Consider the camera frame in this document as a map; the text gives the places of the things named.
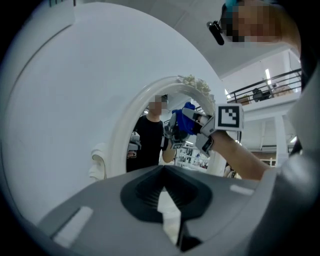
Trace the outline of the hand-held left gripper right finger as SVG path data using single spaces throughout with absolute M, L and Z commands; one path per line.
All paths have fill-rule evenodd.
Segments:
M 180 244 L 170 243 L 166 251 L 262 251 L 269 171 L 253 181 L 165 166 L 164 181 L 181 211 Z

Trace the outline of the black balcony railing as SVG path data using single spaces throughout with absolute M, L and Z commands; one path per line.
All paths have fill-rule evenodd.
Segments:
M 263 79 L 227 94 L 228 103 L 249 105 L 291 93 L 299 93 L 302 88 L 300 68 Z

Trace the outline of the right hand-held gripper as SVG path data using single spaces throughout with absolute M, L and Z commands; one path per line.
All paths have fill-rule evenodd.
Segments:
M 244 129 L 244 111 L 240 103 L 218 104 L 212 116 L 186 108 L 182 114 L 194 121 L 192 132 L 196 135 L 196 147 L 206 157 L 214 144 L 212 134 L 217 131 L 236 132 L 241 134 Z

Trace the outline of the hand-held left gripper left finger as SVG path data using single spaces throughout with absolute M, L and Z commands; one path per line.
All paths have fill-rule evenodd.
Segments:
M 51 210 L 39 229 L 72 256 L 176 256 L 158 199 L 161 165 L 97 181 Z

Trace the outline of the white framed round mirror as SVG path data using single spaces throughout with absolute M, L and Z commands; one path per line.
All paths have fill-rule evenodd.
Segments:
M 206 83 L 200 78 L 191 81 L 190 76 L 169 76 L 142 88 L 136 96 L 114 111 L 115 119 L 108 121 L 110 135 L 93 147 L 93 164 L 89 177 L 93 181 L 125 174 L 127 149 L 131 132 L 152 97 L 160 94 L 182 93 L 194 99 L 206 114 L 214 112 L 214 105 L 226 103 L 220 80 Z

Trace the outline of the blue cloth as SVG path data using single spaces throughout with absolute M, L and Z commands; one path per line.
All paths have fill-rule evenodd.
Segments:
M 184 107 L 192 109 L 192 110 L 195 110 L 195 108 L 196 108 L 195 105 L 192 104 L 190 101 L 187 101 L 185 103 Z M 183 108 L 174 109 L 174 110 L 172 110 L 171 113 L 176 114 L 176 121 L 177 121 L 177 125 L 178 125 L 180 131 L 186 132 L 189 135 L 195 135 L 195 134 L 193 134 L 193 131 L 192 131 L 192 128 L 193 128 L 195 122 L 182 114 Z

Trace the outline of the white dressing table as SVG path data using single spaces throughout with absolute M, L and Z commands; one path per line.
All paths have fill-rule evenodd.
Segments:
M 166 190 L 162 190 L 157 205 L 157 211 L 162 214 L 163 230 L 170 241 L 176 245 L 181 224 L 181 211 Z

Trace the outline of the person's right forearm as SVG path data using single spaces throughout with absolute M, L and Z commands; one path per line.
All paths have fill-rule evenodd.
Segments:
M 264 172 L 271 168 L 225 131 L 216 131 L 211 134 L 211 138 L 213 139 L 212 150 L 219 153 L 242 179 L 261 180 Z

